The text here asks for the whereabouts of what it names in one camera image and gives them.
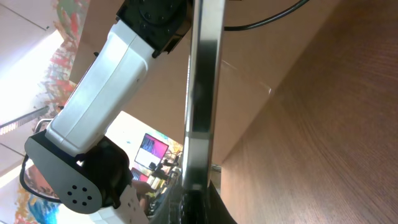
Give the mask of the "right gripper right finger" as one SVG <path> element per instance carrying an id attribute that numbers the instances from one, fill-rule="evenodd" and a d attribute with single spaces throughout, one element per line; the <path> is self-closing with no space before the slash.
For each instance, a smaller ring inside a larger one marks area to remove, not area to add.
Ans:
<path id="1" fill-rule="evenodd" d="M 223 203 L 212 181 L 210 181 L 205 192 L 204 201 L 206 224 L 237 224 Z"/>

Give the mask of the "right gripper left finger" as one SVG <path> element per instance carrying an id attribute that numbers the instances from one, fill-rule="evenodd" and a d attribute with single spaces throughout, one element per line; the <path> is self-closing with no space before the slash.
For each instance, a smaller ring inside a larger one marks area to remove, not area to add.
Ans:
<path id="1" fill-rule="evenodd" d="M 180 179 L 169 183 L 165 192 L 156 196 L 150 203 L 149 224 L 179 224 L 182 194 Z"/>

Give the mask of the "black Samsung smartphone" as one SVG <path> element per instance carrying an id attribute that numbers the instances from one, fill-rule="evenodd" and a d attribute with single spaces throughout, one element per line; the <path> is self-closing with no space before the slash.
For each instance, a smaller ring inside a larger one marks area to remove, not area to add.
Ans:
<path id="1" fill-rule="evenodd" d="M 196 0 L 187 75 L 182 187 L 209 185 L 217 107 L 225 0 Z"/>

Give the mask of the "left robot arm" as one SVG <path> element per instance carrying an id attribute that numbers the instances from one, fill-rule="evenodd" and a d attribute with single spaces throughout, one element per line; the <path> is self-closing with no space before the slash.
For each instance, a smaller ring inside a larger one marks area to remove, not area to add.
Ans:
<path id="1" fill-rule="evenodd" d="M 127 154 L 106 131 L 138 91 L 155 59 L 192 24 L 191 1 L 125 1 L 106 42 L 64 108 L 25 152 L 57 202 L 95 223 L 147 223 Z"/>

